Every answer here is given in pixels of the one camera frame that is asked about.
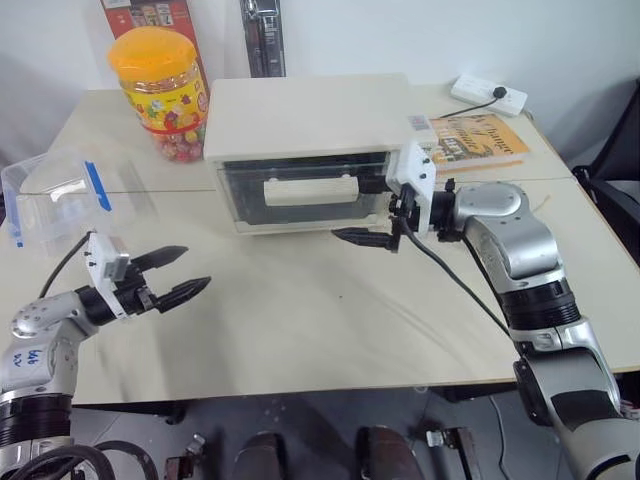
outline label on robot arm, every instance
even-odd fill
[[[48,354],[37,347],[28,347],[11,352],[9,375],[5,380],[5,389],[16,389],[31,385],[41,385],[51,379]]]

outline power strip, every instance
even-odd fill
[[[507,89],[507,94],[504,98],[486,108],[493,112],[515,117],[524,108],[528,95],[489,80],[472,77],[471,75],[462,75],[453,85],[451,96],[474,105],[483,105],[494,99],[493,90],[500,86]]]

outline sticker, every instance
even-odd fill
[[[152,26],[160,25],[160,19],[158,18],[156,9],[152,5],[143,5],[142,14],[144,15],[144,18],[147,21],[147,25],[152,25]]]
[[[207,117],[209,101],[198,73],[195,80],[169,92],[140,93],[125,90],[142,126],[153,133],[183,133]]]
[[[104,8],[122,8],[122,7],[130,7],[131,0],[102,0],[104,4]]]
[[[146,27],[147,19],[144,18],[142,9],[139,7],[131,7],[131,20],[134,27]]]
[[[420,130],[430,130],[431,125],[429,125],[429,120],[424,115],[409,115],[409,122],[411,122],[411,126],[416,132]]]
[[[173,25],[173,17],[171,16],[171,8],[168,3],[156,3],[156,11],[160,17],[160,25],[169,27]]]

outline toaster oven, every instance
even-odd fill
[[[225,79],[204,155],[240,233],[373,226],[390,155],[412,139],[437,144],[404,75]]]

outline white table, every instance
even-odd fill
[[[433,116],[459,108],[440,88],[419,91]],[[162,293],[204,275],[213,281],[180,308],[112,323],[85,342],[76,403],[512,378],[511,342],[408,242],[392,255],[329,233],[236,236],[204,165],[156,157],[128,108],[118,92],[89,92],[55,146],[93,140],[135,152],[147,192],[112,193],[112,203],[117,210],[144,197],[156,213],[121,223],[131,254],[166,244],[190,247],[173,265],[147,274],[151,288]],[[638,269],[529,120],[509,123],[532,149],[530,161],[466,173],[463,181],[513,180],[528,193],[557,238],[578,305],[592,319],[611,367],[640,368]],[[101,172],[106,166],[99,165]],[[0,308],[9,319],[35,298],[57,259],[16,249],[2,230]],[[463,245],[429,243],[499,312]],[[74,259],[52,293],[87,281]],[[9,335],[8,328],[0,331],[1,348]]]

